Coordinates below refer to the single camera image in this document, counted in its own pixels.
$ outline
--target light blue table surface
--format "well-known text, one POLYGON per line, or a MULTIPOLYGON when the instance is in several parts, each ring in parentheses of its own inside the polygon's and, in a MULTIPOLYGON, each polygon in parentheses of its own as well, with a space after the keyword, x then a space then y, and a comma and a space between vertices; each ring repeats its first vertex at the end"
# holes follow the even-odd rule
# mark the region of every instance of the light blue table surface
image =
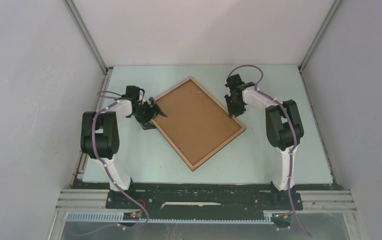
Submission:
MULTIPOLYGON (((226 106, 225 79, 235 66, 116 66, 107 90, 125 93, 127 85, 145 89, 145 97, 165 92, 192 76, 226 106)), ((296 152, 294 179, 297 184, 330 184, 332 177, 306 92, 295 65, 261 65, 264 78, 259 87, 280 101, 294 100, 304 126, 304 137, 296 152)), ((253 68, 236 71, 244 82, 256 82, 253 68)), ((107 99, 107 106, 112 100, 107 99)), ((247 126, 241 135, 192 172, 157 129, 142 130, 135 118, 118 119, 121 162, 134 182, 150 183, 269 183, 277 171, 278 152, 266 137, 265 113, 246 106, 238 118, 247 126)), ((93 159, 86 164, 84 182, 108 182, 104 170, 93 159)))

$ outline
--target white robotic arm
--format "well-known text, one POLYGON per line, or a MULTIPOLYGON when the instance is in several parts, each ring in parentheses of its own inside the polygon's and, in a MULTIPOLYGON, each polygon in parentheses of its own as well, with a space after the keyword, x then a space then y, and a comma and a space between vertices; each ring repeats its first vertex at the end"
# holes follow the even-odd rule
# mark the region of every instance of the white robotic arm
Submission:
POLYGON ((127 86, 126 94, 114 98, 114 102, 98 112, 88 111, 82 116, 82 132, 80 148, 83 153, 95 159, 107 172, 110 188, 118 191, 115 186, 127 190, 131 178, 119 161, 115 161, 115 153, 119 150, 118 121, 134 116, 144 130, 155 129, 151 123, 157 115, 167 117, 156 101, 150 97, 149 102, 144 99, 145 91, 136 86, 127 86))
POLYGON ((228 95, 225 96, 228 112, 231 116, 239 116, 244 113, 245 105, 256 107, 266 114, 266 134, 270 144, 279 151, 276 162, 277 169, 273 174, 272 183, 279 191, 292 188, 294 182, 294 164, 290 168, 291 156, 295 156, 298 146, 294 147, 294 139, 289 123, 283 123, 281 118, 284 114, 279 104, 287 111, 297 138, 297 144, 303 137, 304 130, 301 124, 297 105, 294 101, 279 102, 267 94, 256 90, 254 83, 244 83, 238 74, 230 76, 226 80, 229 88, 228 95))

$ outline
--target white wall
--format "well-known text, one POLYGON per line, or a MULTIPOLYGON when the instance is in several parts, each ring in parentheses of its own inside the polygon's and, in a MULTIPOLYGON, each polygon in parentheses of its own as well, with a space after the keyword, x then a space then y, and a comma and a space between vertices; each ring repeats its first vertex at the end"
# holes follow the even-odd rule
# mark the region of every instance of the white wall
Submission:
POLYGON ((301 63, 334 0, 75 0, 105 63, 301 63))
POLYGON ((382 239, 382 1, 344 1, 305 75, 338 179, 382 239))
POLYGON ((0 239, 44 239, 102 72, 62 0, 0 0, 0 239))

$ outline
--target wooden picture frame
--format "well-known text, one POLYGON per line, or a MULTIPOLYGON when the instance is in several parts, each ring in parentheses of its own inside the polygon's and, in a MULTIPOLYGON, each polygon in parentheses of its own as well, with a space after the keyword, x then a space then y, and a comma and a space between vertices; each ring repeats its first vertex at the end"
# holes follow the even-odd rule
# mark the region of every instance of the wooden picture frame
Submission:
POLYGON ((153 124, 192 171, 246 130, 191 76, 155 100, 167 117, 153 124))

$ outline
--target wooden frame border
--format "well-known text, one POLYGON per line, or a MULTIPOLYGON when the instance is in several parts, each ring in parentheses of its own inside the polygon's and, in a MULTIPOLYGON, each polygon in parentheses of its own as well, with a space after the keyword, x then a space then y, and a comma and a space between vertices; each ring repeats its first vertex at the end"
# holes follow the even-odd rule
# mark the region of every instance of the wooden frame border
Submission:
MULTIPOLYGON (((220 103, 209 91, 207 91, 194 77, 189 76, 179 82, 178 84, 174 85, 173 87, 169 88, 167 91, 162 93, 161 95, 157 96, 155 100, 161 99, 163 96, 169 94, 174 89, 180 87, 184 83, 188 81, 192 81, 197 87, 199 87, 213 102, 215 102, 222 110, 225 111, 226 114, 228 114, 228 110, 225 108, 222 103, 220 103)), ((197 168, 199 168, 203 163, 205 163, 207 160, 209 160, 213 155, 215 155, 217 152, 219 152, 222 148, 224 148, 229 142, 231 142, 233 139, 238 137, 242 132, 244 132, 247 127, 236 117, 232 117, 232 119, 241 126, 241 128, 234 133, 232 136, 230 136, 228 139, 226 139, 223 143, 221 143, 218 147, 214 148, 209 154, 207 154, 205 157, 203 157, 200 161, 198 161, 195 165, 192 165, 191 162, 185 157, 185 155, 181 152, 181 150, 175 145, 175 143, 171 140, 171 138, 166 134, 166 132, 160 127, 160 125, 153 119, 151 122, 155 125, 155 127, 160 131, 160 133, 163 135, 163 137, 167 140, 167 142, 172 146, 172 148, 178 153, 178 155, 182 158, 182 160, 186 163, 186 165, 191 169, 191 171, 195 171, 197 168)))

